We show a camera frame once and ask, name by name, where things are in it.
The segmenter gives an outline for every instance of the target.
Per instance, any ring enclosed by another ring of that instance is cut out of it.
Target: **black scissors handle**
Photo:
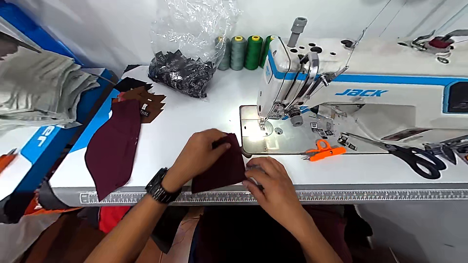
[[[425,150],[421,150],[415,147],[403,148],[397,145],[393,146],[395,146],[396,150],[389,152],[405,161],[417,174],[426,179],[439,179],[439,171],[447,168],[447,166],[442,160]],[[417,156],[414,152],[424,155],[426,158],[431,160],[431,162]],[[425,167],[429,172],[425,172],[418,165]]]

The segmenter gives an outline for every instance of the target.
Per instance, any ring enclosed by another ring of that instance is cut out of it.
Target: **thread spool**
[[[244,66],[248,70],[258,68],[260,56],[262,54],[263,38],[260,36],[250,36],[247,41],[247,51]]]
[[[218,37],[217,42],[221,42],[223,40],[223,37]],[[226,70],[231,66],[231,41],[229,41],[229,38],[224,39],[226,42],[226,50],[224,51],[224,56],[221,59],[221,62],[218,65],[219,70]]]
[[[268,50],[270,49],[270,42],[273,40],[273,39],[276,39],[278,38],[278,36],[267,36],[266,39],[265,39],[265,45],[264,45],[264,48],[263,48],[263,52],[262,52],[262,56],[260,58],[260,67],[263,68],[263,66],[265,66],[265,61],[266,61],[266,56],[268,55]]]
[[[247,41],[242,36],[231,39],[231,68],[233,70],[241,70],[244,67],[246,45]]]

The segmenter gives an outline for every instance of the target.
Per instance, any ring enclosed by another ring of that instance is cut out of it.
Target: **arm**
[[[246,172],[246,176],[254,178],[264,190],[251,181],[245,180],[242,184],[255,196],[258,204],[299,241],[307,262],[342,263],[301,206],[285,167],[271,157],[253,158],[247,166],[260,166],[265,171],[253,169]]]
[[[193,177],[206,171],[230,147],[212,143],[226,136],[216,130],[197,132],[190,137],[161,185],[176,192]],[[145,195],[117,226],[97,245],[85,262],[134,262],[167,205]]]

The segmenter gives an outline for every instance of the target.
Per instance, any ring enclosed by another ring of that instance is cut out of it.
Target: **plastic bag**
[[[157,1],[151,32],[155,57],[148,77],[191,97],[205,98],[240,10],[232,0]]]

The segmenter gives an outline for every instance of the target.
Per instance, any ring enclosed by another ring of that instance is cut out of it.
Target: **white table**
[[[122,78],[152,82],[147,72],[148,66],[139,66]],[[173,164],[194,132],[217,128],[236,133],[240,143],[239,107],[256,104],[260,75],[260,68],[218,70],[206,100],[193,99],[155,83],[149,92],[167,96],[164,111],[152,123],[142,124],[131,178],[118,191],[143,192],[160,168]],[[85,151],[83,148],[68,154],[49,181],[57,198],[70,206],[80,205],[80,193],[95,190],[84,163]],[[297,190],[468,189],[468,166],[461,160],[458,165],[444,160],[447,169],[441,171],[442,177],[428,180],[391,154],[344,154],[317,162],[303,161],[297,155],[273,157],[283,163]],[[224,190],[245,189],[238,185]]]

